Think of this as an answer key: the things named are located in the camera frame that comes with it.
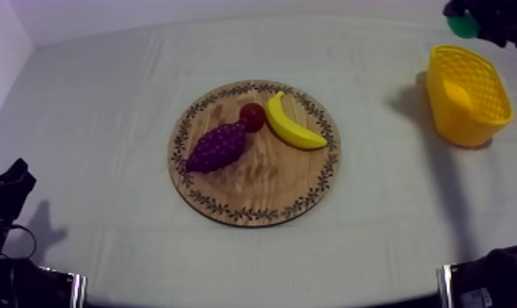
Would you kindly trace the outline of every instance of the wood grain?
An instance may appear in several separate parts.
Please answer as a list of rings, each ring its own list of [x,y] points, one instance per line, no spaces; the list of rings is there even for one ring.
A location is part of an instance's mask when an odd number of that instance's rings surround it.
[[[232,165],[209,174],[185,170],[185,159],[203,134],[237,121],[239,109],[249,102],[265,106],[278,91],[285,92],[287,116],[323,135],[327,147],[296,149],[265,125],[247,135],[246,150]],[[294,219],[321,200],[338,171],[340,149],[335,123],[315,99],[286,84],[246,80],[210,91],[182,114],[170,139],[169,172],[180,195],[204,216],[233,226],[264,227]]]

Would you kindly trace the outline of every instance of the red tomato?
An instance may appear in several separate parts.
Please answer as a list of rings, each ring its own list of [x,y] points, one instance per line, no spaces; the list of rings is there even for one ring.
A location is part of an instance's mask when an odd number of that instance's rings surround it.
[[[245,120],[245,130],[249,133],[255,133],[259,131],[265,122],[265,111],[264,107],[255,102],[248,103],[241,108],[239,112],[239,119]]]

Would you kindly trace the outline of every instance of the green object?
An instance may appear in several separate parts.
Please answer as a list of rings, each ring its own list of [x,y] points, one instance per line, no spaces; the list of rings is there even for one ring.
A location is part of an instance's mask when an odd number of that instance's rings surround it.
[[[480,33],[480,25],[469,13],[462,17],[447,17],[447,24],[455,35],[463,39],[475,38]]]

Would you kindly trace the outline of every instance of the purple grapes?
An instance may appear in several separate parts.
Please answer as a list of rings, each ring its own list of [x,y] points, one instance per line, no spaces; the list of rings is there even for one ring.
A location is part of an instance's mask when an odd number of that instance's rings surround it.
[[[189,155],[185,169],[189,172],[209,173],[238,160],[247,141],[244,127],[244,121],[224,124],[200,137]]]

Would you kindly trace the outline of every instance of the cable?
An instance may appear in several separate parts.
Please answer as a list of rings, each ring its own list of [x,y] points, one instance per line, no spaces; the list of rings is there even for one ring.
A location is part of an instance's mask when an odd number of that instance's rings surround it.
[[[15,274],[14,274],[15,268],[16,268],[16,262],[13,261],[11,263],[11,270],[10,270],[11,295],[13,296],[13,306],[15,308],[18,308],[19,302],[17,302],[17,291],[16,291]]]
[[[33,239],[33,251],[31,251],[28,256],[20,258],[20,259],[28,260],[28,259],[30,259],[30,258],[32,258],[34,256],[34,253],[36,253],[36,248],[37,248],[36,237],[34,236],[34,234],[29,229],[27,229],[25,226],[22,226],[20,224],[12,224],[11,227],[10,227],[10,230],[15,230],[15,229],[21,229],[21,230],[27,232],[30,235],[30,237],[32,237],[32,239]]]

